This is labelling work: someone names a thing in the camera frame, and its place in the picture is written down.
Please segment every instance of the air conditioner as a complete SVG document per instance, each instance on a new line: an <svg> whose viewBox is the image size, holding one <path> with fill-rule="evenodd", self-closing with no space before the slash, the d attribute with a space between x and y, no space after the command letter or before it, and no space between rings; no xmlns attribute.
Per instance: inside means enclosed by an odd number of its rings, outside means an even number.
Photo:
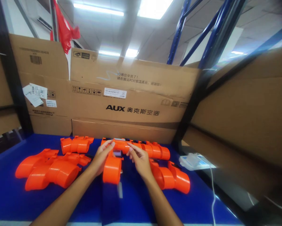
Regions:
<svg viewBox="0 0 282 226"><path fill-rule="evenodd" d="M50 13L37 0L26 0L27 15L49 33L52 30Z"/></svg>

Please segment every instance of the forearm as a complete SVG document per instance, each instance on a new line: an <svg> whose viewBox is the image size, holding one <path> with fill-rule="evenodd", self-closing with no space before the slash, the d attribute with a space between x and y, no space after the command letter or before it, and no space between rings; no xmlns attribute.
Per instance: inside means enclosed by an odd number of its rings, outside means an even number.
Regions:
<svg viewBox="0 0 282 226"><path fill-rule="evenodd" d="M31 225L66 225L95 174L96 171L90 165Z"/></svg>
<svg viewBox="0 0 282 226"><path fill-rule="evenodd" d="M180 226L183 225L181 220L178 218L171 205L167 201L162 190L158 186L154 177L150 177L145 181L149 195L155 210L158 225L162 226Z"/></svg>

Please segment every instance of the ceiling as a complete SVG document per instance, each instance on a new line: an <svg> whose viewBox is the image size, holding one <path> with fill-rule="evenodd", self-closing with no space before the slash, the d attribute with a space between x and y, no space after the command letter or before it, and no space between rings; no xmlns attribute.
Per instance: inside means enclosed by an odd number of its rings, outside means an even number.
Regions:
<svg viewBox="0 0 282 226"><path fill-rule="evenodd" d="M66 19L79 26L85 49L125 55L138 49L137 59L166 63L184 0L173 0L162 19L137 17L141 0L58 0ZM203 0L186 18L173 64L178 65L188 41L201 33L224 0ZM123 17L81 10L73 3L90 4L124 12ZM243 28L235 51L252 52L282 28L282 0L248 0L237 22Z"/></svg>

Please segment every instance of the paper tag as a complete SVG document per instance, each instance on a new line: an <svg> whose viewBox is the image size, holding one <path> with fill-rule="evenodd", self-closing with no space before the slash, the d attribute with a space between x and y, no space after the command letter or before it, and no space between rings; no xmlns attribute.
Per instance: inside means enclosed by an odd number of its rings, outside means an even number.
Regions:
<svg viewBox="0 0 282 226"><path fill-rule="evenodd" d="M57 107L56 100L46 100L47 107Z"/></svg>
<svg viewBox="0 0 282 226"><path fill-rule="evenodd" d="M104 95L105 96L112 96L112 97L119 97L119 98L126 98L126 91L118 90L118 89L110 89L104 88Z"/></svg>
<svg viewBox="0 0 282 226"><path fill-rule="evenodd" d="M48 96L48 89L46 87L42 87L39 85L35 85L33 83L30 83L31 85L31 93L35 96L38 96L40 98L47 99Z"/></svg>
<svg viewBox="0 0 282 226"><path fill-rule="evenodd" d="M25 97L27 97L27 99L30 101L30 103L32 103L34 107L37 107L44 103L38 96L35 96L31 93L32 86L30 85L25 86L23 88L23 92L24 92Z"/></svg>

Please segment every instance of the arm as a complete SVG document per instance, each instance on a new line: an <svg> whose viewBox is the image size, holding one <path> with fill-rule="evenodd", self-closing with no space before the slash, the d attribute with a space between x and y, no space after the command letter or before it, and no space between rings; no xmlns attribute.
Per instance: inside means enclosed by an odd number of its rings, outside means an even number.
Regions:
<svg viewBox="0 0 282 226"><path fill-rule="evenodd" d="M170 206L151 172L148 153L133 144L128 143L128 145L130 146L130 149L127 156L130 157L132 162L135 162L136 169L147 186L158 225L183 225Z"/></svg>
<svg viewBox="0 0 282 226"><path fill-rule="evenodd" d="M106 141L98 148L89 167L31 225L58 226L67 224L87 188L94 178L103 172L106 157L115 146L115 142L109 145L111 142L112 140Z"/></svg>

